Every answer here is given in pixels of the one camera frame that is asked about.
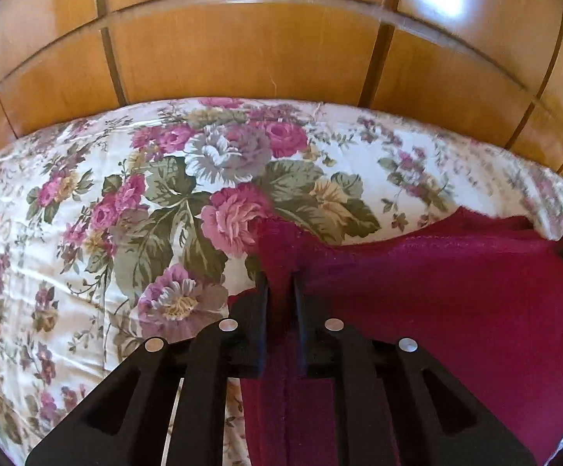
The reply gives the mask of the dark red knit garment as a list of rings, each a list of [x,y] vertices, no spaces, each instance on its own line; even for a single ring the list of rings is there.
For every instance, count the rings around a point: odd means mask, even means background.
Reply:
[[[303,379],[289,296],[303,291],[365,337],[409,337],[447,367],[534,455],[563,438],[563,282],[555,242],[524,217],[461,208],[414,233],[332,246],[294,224],[256,226],[271,286],[265,373],[241,385],[255,465],[337,461],[333,387]]]

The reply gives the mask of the floral quilted bedspread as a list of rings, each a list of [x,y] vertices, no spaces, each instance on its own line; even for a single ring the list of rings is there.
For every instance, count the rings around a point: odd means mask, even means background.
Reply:
[[[563,178],[397,116],[298,101],[140,103],[0,151],[0,452],[28,453],[151,336],[192,338],[280,216],[350,244],[468,208],[563,235]]]

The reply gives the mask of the wooden wardrobe panel wall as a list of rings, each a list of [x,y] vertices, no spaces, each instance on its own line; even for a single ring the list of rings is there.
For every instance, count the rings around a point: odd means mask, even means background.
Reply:
[[[387,111],[563,175],[563,0],[0,0],[0,148],[195,96]]]

